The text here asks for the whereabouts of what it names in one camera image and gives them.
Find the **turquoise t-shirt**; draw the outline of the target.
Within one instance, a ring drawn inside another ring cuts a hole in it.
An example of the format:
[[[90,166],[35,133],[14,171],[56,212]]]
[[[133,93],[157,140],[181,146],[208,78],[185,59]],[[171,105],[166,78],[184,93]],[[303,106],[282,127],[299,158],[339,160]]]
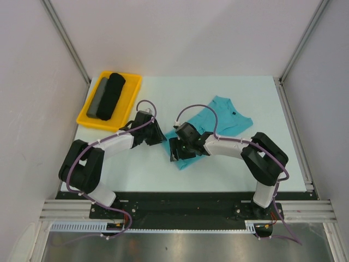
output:
[[[251,118],[241,115],[229,98],[215,96],[208,104],[218,116],[216,133],[223,136],[238,136],[252,127]],[[203,134],[212,132],[215,126],[215,116],[210,109],[203,108],[198,114],[187,120],[196,130]]]

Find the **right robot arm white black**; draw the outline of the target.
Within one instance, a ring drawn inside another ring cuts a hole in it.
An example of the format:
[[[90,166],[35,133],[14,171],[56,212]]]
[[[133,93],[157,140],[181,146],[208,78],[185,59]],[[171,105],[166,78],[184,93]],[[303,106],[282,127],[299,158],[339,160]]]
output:
[[[289,178],[286,170],[288,156],[265,133],[257,132],[251,139],[220,136],[215,132],[199,133],[185,122],[175,126],[175,135],[169,138],[170,161],[192,159],[198,156],[227,156],[241,159],[257,181],[249,212],[258,219],[271,213],[280,181]]]

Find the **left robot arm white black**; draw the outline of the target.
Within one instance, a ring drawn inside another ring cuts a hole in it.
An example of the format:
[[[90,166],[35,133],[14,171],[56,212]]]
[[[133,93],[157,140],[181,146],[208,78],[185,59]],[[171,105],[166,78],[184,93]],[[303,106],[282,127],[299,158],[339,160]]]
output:
[[[166,138],[154,115],[140,110],[134,120],[108,138],[90,144],[81,139],[73,141],[58,177],[63,182],[69,180],[70,188],[102,204],[101,211],[108,218],[115,218],[121,208],[115,201],[116,194],[101,182],[104,160],[143,142],[153,146],[164,141]]]

